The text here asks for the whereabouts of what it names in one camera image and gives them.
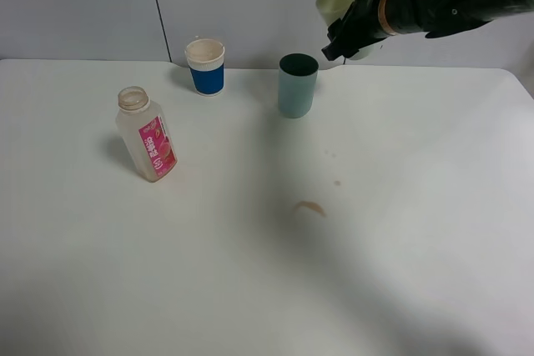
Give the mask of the pale green plastic cup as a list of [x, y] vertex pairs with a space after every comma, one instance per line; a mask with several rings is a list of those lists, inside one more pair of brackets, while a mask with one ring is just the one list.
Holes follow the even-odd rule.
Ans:
[[359, 33], [361, 19], [368, 10], [368, 0], [316, 0], [315, 6], [324, 20], [327, 27], [327, 38], [329, 43], [325, 45], [321, 52], [329, 60], [333, 58], [326, 55], [326, 50], [335, 42], [337, 37], [342, 39], [341, 45], [349, 46], [354, 44], [355, 35]]

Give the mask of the clear bottle with pink label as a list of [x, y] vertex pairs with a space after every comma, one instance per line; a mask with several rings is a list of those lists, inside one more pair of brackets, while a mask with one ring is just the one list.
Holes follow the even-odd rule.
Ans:
[[143, 88], [118, 93], [115, 121], [134, 166], [147, 181], [157, 182], [174, 168], [178, 158], [163, 110]]

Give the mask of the teal plastic cup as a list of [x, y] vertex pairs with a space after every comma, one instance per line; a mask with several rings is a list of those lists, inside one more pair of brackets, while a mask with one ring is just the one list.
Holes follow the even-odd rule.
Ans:
[[286, 118], [304, 117], [311, 109], [319, 64], [310, 55], [291, 53], [279, 63], [278, 107]]

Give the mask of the blue and white paper cup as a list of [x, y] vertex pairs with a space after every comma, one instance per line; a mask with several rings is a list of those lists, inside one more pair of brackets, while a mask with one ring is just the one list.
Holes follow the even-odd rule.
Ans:
[[184, 50], [196, 91], [214, 96], [224, 88], [224, 45], [211, 38], [197, 38]]

